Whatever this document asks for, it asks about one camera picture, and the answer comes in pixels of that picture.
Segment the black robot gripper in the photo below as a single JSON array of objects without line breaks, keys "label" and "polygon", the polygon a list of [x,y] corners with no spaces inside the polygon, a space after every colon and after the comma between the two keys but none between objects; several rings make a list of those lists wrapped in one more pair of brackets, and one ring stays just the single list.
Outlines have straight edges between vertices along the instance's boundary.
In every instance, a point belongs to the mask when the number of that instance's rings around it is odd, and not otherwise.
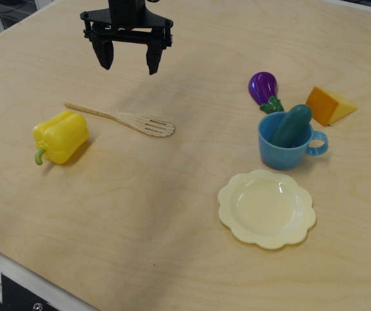
[{"label": "black robot gripper", "polygon": [[90,39],[100,65],[109,70],[114,60],[113,41],[147,44],[149,75],[158,72],[163,51],[173,42],[173,21],[152,13],[145,1],[108,1],[108,7],[84,11],[84,35]]}]

